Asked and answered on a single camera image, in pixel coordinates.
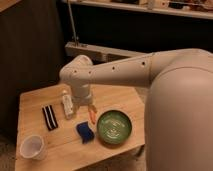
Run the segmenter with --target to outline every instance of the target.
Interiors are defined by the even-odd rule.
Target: floor
[[[136,91],[142,101],[145,101],[147,89],[136,88]],[[145,152],[137,156],[139,149],[122,153],[79,171],[146,171]],[[15,146],[0,135],[0,171],[15,170],[15,150]]]

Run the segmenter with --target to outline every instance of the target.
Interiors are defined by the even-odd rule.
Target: orange object
[[[89,116],[90,116],[90,120],[91,120],[92,124],[95,124],[96,123],[96,113],[97,113],[96,107],[94,105],[89,105],[88,111],[89,111]]]

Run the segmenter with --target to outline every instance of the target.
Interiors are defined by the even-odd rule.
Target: shelf
[[[213,20],[213,13],[210,12],[198,12],[198,11],[184,11],[184,10],[176,10],[171,8],[153,8],[148,9],[145,6],[134,5],[134,4],[124,4],[124,3],[114,3],[114,2],[96,2],[89,0],[69,0],[71,4],[78,5],[86,5],[86,6],[94,6],[94,7],[103,7],[103,8],[111,8],[111,9],[120,9],[120,10],[129,10],[129,11],[137,11],[137,12],[148,12],[148,13],[156,13],[156,14],[166,14],[166,15],[174,15],[174,16],[183,16],[183,17],[193,17],[193,18],[201,18],[201,19],[210,19]]]

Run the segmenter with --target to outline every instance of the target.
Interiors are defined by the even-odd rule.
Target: table leg
[[[145,145],[140,146],[140,149],[139,149],[138,152],[136,153],[136,157],[140,157],[140,156],[141,156],[141,154],[142,154],[143,151],[144,151],[144,147],[145,147]]]

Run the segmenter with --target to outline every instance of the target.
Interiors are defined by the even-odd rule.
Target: wall
[[[0,13],[0,130],[16,140],[22,92],[58,82],[64,42],[55,1],[22,0]]]

